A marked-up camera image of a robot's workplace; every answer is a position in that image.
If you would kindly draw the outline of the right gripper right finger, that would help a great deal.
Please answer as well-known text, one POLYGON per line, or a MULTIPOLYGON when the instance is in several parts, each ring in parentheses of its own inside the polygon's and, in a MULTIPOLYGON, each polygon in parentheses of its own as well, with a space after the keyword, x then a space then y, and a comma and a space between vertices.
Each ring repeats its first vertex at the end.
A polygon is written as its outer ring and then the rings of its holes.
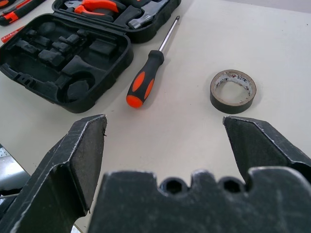
POLYGON ((311 183, 311 158, 270 123, 253 118, 225 116, 223 125, 243 178, 246 178, 252 167, 283 166, 297 170, 311 183))

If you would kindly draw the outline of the orange black pliers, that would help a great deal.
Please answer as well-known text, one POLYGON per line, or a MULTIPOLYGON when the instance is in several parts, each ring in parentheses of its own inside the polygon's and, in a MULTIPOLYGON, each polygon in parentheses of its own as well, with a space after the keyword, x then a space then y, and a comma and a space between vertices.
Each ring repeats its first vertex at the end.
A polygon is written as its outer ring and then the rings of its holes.
POLYGON ((73 8, 74 13, 96 19, 113 22, 114 18, 110 15, 94 12, 97 9, 107 9, 114 13, 122 13, 126 6, 114 0, 70 0, 64 2, 67 8, 73 8))

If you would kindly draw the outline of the black plastic tool case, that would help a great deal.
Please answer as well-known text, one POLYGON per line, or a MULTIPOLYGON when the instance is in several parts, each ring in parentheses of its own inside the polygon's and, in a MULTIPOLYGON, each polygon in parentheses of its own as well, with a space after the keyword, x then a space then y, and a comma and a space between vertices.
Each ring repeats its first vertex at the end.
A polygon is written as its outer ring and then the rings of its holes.
POLYGON ((151 22, 131 29, 128 22, 143 15, 150 1, 114 0, 122 13, 107 9, 113 22, 74 13, 55 0, 53 13, 40 15, 0 47, 0 72, 29 91, 78 114, 92 108, 130 66, 134 43, 151 40, 182 0, 169 0, 151 22))

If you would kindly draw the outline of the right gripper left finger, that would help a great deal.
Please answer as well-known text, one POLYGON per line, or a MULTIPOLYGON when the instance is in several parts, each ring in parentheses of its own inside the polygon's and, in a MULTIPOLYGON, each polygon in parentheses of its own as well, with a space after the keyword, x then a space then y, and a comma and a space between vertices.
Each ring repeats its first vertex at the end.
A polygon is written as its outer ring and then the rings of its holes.
POLYGON ((93 202, 106 126, 105 115, 74 122, 4 214, 0 233, 71 233, 93 202))

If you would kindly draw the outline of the black orange utility knife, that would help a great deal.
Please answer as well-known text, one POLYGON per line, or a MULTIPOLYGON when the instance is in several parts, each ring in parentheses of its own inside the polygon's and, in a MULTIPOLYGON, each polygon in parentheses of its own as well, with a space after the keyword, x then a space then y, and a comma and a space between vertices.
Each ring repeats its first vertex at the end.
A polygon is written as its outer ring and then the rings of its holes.
POLYGON ((19 4, 0 14, 0 26, 8 26, 24 17, 46 0, 22 0, 19 4))

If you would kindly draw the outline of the black orange Phillips screwdriver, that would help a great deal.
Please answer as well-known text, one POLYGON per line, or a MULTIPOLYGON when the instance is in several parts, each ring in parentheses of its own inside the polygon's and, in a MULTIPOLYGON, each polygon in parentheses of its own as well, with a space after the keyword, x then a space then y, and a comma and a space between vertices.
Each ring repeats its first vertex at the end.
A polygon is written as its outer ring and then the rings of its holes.
POLYGON ((146 63, 141 68, 141 70, 137 73, 135 78, 133 79, 128 93, 126 95, 126 102, 132 108, 140 108, 148 96, 150 95, 157 71, 159 67, 164 62, 164 48, 169 41, 174 28, 180 20, 180 16, 177 16, 171 25, 167 35, 162 41, 161 46, 158 50, 151 50, 148 54, 148 59, 146 63))

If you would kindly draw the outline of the black electrical tape roll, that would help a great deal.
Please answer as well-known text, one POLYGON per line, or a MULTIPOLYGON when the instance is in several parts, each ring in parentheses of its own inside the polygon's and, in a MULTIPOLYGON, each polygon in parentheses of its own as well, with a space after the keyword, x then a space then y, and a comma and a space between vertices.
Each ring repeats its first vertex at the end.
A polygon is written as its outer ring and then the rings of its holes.
POLYGON ((249 75, 238 70, 228 69, 220 71, 214 76, 210 83, 211 104, 217 110, 227 114, 239 114, 249 109, 253 103, 256 93, 257 87, 254 80, 249 75), (220 87, 221 84, 226 82, 233 82, 243 87, 248 93, 248 97, 238 103, 229 103, 223 100, 217 95, 216 89, 220 87))

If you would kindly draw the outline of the grey perforated metal frame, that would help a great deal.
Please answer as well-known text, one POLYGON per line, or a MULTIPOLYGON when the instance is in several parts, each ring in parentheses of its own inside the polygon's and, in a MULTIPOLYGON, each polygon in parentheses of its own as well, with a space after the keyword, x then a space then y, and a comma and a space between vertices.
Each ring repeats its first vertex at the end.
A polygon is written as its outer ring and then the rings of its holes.
POLYGON ((17 195, 30 175, 0 144, 0 197, 17 195))

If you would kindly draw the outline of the hammer head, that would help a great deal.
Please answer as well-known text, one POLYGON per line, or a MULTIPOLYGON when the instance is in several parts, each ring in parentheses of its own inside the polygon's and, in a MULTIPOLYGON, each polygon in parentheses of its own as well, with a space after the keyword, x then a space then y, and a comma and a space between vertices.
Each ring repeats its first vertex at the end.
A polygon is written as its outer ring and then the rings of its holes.
POLYGON ((146 5, 141 7, 143 15, 140 18, 135 18, 128 22, 128 26, 131 29, 139 29, 146 23, 151 22, 154 16, 164 7, 169 0, 161 0, 159 2, 150 1, 146 5))

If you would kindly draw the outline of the orange test pen screwdriver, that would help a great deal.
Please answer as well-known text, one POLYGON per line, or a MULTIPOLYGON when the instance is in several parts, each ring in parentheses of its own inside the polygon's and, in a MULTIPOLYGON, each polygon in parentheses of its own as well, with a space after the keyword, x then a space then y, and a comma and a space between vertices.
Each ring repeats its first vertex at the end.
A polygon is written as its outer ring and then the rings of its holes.
POLYGON ((9 41, 13 36, 15 36, 19 31, 21 31, 24 28, 24 26, 14 30, 13 32, 10 32, 9 34, 3 36, 1 38, 2 43, 6 43, 7 41, 9 41))

